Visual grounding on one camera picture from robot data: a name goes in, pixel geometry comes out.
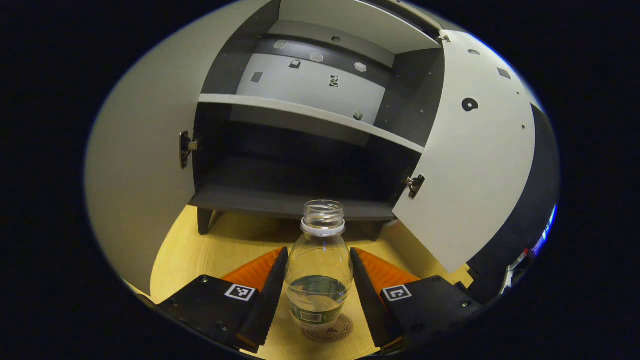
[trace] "bottle label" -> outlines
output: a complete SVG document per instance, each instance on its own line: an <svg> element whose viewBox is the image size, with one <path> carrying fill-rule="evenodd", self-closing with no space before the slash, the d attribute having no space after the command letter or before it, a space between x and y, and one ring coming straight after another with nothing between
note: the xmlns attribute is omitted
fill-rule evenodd
<svg viewBox="0 0 640 360"><path fill-rule="evenodd" d="M293 303L289 303L291 306L291 313L293 317L298 319L303 323L313 324L313 325L322 325L326 323L332 323L338 316L340 316L340 311L342 310L342 305L336 307L335 309L327 310L327 311L309 311L300 309Z"/></svg>

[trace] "coaster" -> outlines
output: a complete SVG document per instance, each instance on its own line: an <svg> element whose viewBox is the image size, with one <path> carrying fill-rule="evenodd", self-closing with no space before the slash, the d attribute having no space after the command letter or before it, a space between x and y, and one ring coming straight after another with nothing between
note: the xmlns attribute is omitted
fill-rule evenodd
<svg viewBox="0 0 640 360"><path fill-rule="evenodd" d="M353 322L351 319L344 314L340 314L331 327L312 327L311 329L303 329L302 333L310 340L318 343L335 343L349 336L352 331Z"/></svg>

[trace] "cabinet door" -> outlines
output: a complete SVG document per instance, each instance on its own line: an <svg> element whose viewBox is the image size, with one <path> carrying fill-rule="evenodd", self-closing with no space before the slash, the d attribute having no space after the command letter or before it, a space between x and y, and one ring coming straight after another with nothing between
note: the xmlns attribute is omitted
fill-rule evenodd
<svg viewBox="0 0 640 360"><path fill-rule="evenodd" d="M146 294L158 250L195 193L191 157L180 166L179 134L193 134L220 49L267 2L231 4L167 38L118 82L97 117L85 162L88 214L115 271Z"/></svg>
<svg viewBox="0 0 640 360"><path fill-rule="evenodd" d="M443 41L442 99L413 173L424 184L414 199L405 189L393 213L453 272L491 240L522 194L533 160L535 100L481 41L441 34L451 41Z"/></svg>

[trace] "black background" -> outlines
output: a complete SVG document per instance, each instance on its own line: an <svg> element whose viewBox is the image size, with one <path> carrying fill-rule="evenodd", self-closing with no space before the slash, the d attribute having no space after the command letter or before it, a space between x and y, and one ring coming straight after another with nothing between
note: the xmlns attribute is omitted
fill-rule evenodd
<svg viewBox="0 0 640 360"><path fill-rule="evenodd" d="M5 358L228 357L147 309L117 280L84 212L83 156L102 102L153 46L212 1L28 2L4 8ZM528 80L556 130L563 189L534 266L485 316L417 357L633 358L631 140L640 63L613 2L432 1Z"/></svg>

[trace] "blue light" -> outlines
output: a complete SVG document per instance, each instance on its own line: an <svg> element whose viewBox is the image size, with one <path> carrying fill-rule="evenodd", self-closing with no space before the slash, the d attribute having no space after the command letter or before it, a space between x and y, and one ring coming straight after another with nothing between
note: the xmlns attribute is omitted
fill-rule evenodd
<svg viewBox="0 0 640 360"><path fill-rule="evenodd" d="M536 246L531 250L536 256L538 255L540 248L542 248L542 245L547 242L547 234L549 233L549 230L551 230L551 225L554 223L554 219L556 217L556 209L557 205L554 205L554 210L551 212L551 217L549 218L549 222L547 223L545 230L542 232L542 236L540 236L540 240L538 240Z"/></svg>

